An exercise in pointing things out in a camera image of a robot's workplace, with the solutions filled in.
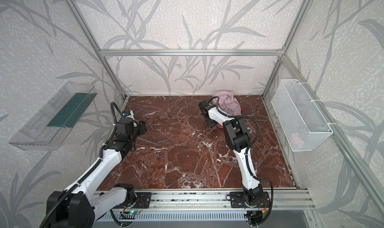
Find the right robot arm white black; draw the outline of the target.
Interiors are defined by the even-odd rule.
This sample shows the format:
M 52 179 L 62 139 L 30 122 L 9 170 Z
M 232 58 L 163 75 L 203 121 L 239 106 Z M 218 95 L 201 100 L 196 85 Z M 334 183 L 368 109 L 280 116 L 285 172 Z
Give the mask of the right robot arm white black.
M 218 97 L 201 101 L 199 108 L 209 127 L 217 124 L 223 127 L 227 146 L 235 154 L 241 170 L 245 204 L 249 207 L 255 207 L 265 194 L 261 182 L 270 181 L 268 178 L 260 179 L 257 177 L 251 157 L 251 146 L 260 137 L 259 123 L 250 116 L 225 113 L 219 108 Z M 257 125 L 258 133 L 253 140 L 245 119 L 249 119 Z

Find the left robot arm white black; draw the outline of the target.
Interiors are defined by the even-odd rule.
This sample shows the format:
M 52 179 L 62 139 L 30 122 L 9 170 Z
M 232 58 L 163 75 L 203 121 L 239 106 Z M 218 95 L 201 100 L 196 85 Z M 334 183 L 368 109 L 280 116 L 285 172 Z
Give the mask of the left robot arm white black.
M 134 147 L 136 138 L 147 132 L 146 123 L 134 120 L 133 116 L 121 118 L 115 128 L 114 138 L 101 149 L 101 156 L 85 173 L 64 191 L 55 191 L 49 196 L 42 228 L 91 228 L 114 207 L 128 207 L 136 202 L 134 187 L 129 184 L 118 184 L 97 198 L 93 197 L 110 171 Z

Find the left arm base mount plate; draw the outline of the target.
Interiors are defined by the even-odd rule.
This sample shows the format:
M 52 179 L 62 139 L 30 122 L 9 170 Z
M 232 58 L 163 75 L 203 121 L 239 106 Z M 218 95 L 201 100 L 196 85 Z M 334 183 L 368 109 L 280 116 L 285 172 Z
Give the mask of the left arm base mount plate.
M 136 193 L 134 201 L 128 201 L 120 204 L 120 208 L 125 209 L 148 209 L 151 202 L 151 192 L 138 192 Z

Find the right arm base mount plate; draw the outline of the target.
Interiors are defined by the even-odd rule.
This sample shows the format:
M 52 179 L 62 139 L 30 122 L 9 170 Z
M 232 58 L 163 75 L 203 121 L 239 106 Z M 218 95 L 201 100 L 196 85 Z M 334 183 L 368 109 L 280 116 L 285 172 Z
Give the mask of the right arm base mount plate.
M 268 192 L 262 192 L 255 198 L 251 198 L 244 192 L 230 192 L 229 196 L 231 208 L 262 208 L 266 210 L 271 203 Z

